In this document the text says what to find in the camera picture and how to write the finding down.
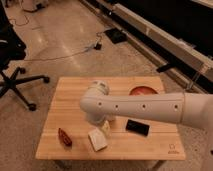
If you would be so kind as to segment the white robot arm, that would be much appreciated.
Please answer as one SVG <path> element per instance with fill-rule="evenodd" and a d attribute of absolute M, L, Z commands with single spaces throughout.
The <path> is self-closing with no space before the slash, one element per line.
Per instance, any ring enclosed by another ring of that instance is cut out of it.
<path fill-rule="evenodd" d="M 182 124 L 207 132 L 207 145 L 200 171 L 213 171 L 213 94 L 168 93 L 114 96 L 101 80 L 93 81 L 81 97 L 80 108 L 93 125 L 116 115 Z"/>

